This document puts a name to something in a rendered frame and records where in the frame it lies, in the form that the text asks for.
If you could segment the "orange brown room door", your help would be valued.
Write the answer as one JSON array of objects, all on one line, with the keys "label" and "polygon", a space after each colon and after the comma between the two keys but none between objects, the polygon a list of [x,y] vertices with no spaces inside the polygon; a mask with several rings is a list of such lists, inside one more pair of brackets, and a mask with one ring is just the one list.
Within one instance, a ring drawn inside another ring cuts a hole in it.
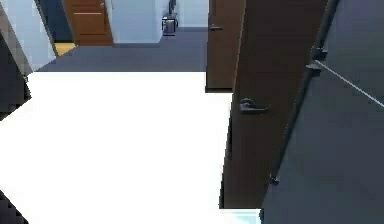
[{"label": "orange brown room door", "polygon": [[62,0],[78,46],[112,46],[106,0]]}]

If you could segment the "dark brown room door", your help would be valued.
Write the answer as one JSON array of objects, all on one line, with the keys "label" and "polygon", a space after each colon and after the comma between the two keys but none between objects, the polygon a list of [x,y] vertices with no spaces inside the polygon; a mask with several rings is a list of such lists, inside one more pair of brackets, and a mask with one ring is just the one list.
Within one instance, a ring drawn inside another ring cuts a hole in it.
[{"label": "dark brown room door", "polygon": [[[328,0],[247,0],[220,192],[222,209],[259,209],[280,157]],[[243,114],[244,98],[268,107]]]},{"label": "dark brown room door", "polygon": [[[237,69],[246,0],[209,0],[206,91],[231,92]],[[223,30],[210,31],[209,26]]]}]

